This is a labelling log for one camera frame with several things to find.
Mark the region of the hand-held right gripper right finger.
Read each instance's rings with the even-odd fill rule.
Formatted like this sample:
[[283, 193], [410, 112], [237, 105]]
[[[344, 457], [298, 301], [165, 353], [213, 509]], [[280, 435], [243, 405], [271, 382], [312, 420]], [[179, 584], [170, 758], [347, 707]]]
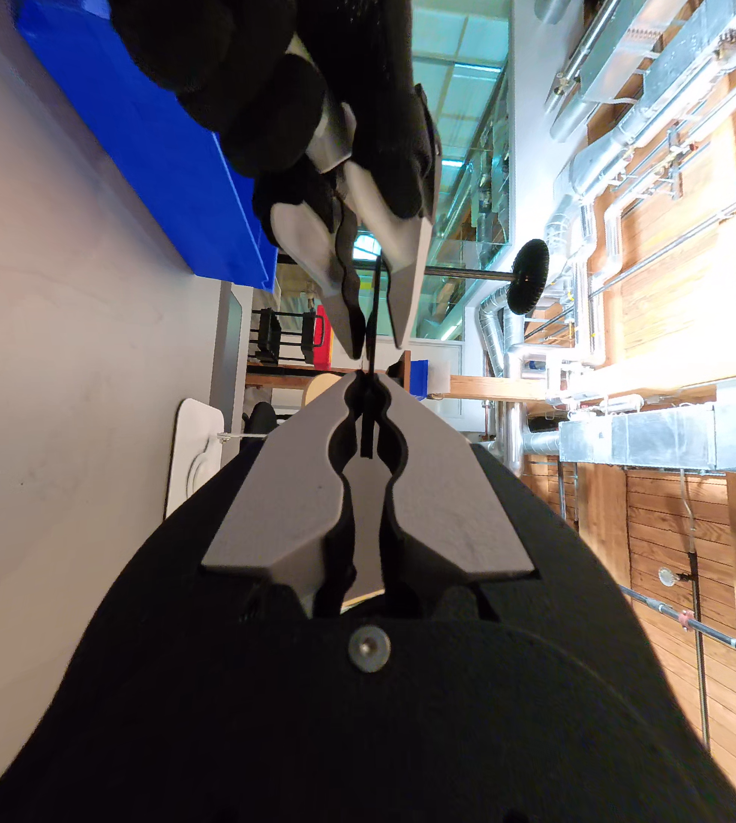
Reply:
[[374, 389], [377, 455], [391, 474], [379, 526], [388, 599], [434, 605], [454, 586], [534, 576], [469, 442], [390, 378]]

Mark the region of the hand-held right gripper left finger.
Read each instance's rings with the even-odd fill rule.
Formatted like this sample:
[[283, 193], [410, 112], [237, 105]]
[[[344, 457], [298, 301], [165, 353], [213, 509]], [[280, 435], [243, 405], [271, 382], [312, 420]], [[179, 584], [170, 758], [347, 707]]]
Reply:
[[264, 438], [210, 543], [207, 571], [290, 587], [302, 605], [342, 605], [355, 579], [343, 468], [355, 455], [362, 374], [337, 380]]

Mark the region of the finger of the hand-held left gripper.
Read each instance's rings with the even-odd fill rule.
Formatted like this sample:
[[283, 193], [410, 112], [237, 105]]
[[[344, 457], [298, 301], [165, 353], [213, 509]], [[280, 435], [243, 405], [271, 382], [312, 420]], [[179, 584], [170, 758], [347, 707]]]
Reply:
[[317, 284], [322, 306], [345, 354], [359, 360], [366, 321], [352, 254], [358, 220], [338, 193], [332, 194], [330, 205], [332, 215], [325, 220], [307, 201], [276, 202], [271, 208], [271, 229], [282, 250]]
[[443, 149], [421, 84], [376, 100], [343, 165], [353, 209], [379, 242], [395, 347], [409, 342], [433, 237]]

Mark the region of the black fabric piece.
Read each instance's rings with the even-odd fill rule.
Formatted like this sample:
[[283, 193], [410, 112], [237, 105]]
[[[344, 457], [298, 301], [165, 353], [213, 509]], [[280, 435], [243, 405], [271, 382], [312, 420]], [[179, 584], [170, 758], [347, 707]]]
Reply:
[[379, 322], [379, 304], [382, 293], [381, 280], [383, 274], [383, 254], [380, 252], [375, 259], [373, 269], [373, 298], [371, 311], [367, 319], [365, 334], [365, 353], [367, 354], [367, 368], [360, 379], [361, 390], [361, 433], [360, 433], [360, 457], [372, 459], [374, 456], [374, 441], [379, 426], [379, 413], [383, 395], [380, 391], [381, 385], [377, 383], [375, 358], [377, 328]]

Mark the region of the blue plastic bin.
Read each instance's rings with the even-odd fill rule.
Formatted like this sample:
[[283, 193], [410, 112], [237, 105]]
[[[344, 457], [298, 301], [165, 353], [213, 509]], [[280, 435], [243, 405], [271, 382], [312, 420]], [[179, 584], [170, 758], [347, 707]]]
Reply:
[[15, 26], [198, 276], [273, 291], [277, 248], [217, 135], [130, 58], [108, 2], [15, 3]]

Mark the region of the person's left hand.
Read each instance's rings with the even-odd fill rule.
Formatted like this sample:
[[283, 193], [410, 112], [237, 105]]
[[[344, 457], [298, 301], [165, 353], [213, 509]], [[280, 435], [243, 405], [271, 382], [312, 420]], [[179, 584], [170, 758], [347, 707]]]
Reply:
[[411, 2], [114, 1], [136, 66], [219, 137], [239, 174], [304, 196], [324, 88], [355, 118], [351, 159], [399, 218], [434, 211], [435, 130], [414, 84]]

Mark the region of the long red bin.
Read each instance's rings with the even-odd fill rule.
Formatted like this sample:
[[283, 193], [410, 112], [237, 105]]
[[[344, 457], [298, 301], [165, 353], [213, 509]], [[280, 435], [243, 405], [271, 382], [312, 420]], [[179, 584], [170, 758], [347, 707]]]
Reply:
[[332, 365], [333, 332], [330, 318], [319, 304], [315, 309], [312, 364], [318, 371], [329, 371]]

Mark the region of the black utility cart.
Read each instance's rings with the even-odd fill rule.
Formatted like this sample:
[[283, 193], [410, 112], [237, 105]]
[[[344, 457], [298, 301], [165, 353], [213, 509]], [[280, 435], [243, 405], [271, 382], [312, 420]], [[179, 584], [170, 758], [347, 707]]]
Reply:
[[249, 355], [263, 365], [281, 361], [312, 364], [315, 312], [286, 313], [271, 308], [252, 311]]

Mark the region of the black mesh office chair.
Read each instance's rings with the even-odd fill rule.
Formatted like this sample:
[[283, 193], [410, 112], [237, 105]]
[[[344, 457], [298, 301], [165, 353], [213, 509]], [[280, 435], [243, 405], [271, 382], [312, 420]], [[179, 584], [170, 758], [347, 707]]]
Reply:
[[243, 413], [243, 433], [247, 436], [266, 436], [279, 425], [280, 421], [270, 402], [257, 402], [250, 412]]

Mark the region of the white board stand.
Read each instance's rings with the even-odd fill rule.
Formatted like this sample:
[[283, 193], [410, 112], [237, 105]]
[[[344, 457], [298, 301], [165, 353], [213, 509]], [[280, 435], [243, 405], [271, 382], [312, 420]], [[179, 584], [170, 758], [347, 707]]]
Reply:
[[165, 519], [218, 473], [226, 444], [266, 437], [268, 434], [226, 431], [220, 409], [190, 397], [183, 399], [174, 425]]

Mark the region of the black round-top pole stand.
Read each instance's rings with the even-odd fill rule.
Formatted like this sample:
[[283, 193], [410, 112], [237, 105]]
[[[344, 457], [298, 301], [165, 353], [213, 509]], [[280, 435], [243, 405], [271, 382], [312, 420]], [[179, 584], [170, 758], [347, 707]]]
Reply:
[[506, 284], [506, 301], [510, 311], [524, 316], [536, 308], [545, 291], [549, 264], [550, 252], [547, 243], [541, 239], [534, 239], [525, 243], [517, 252], [511, 272], [427, 265], [424, 274]]

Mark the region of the wooden standing desk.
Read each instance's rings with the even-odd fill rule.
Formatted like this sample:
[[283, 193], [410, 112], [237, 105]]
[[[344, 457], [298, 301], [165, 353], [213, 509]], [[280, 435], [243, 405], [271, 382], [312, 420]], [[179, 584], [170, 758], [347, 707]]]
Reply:
[[[340, 377], [351, 369], [318, 371], [310, 367], [270, 367], [249, 364], [245, 386], [304, 389], [317, 376]], [[430, 386], [437, 397], [549, 405], [545, 385], [539, 380], [489, 376], [451, 375], [449, 388]]]

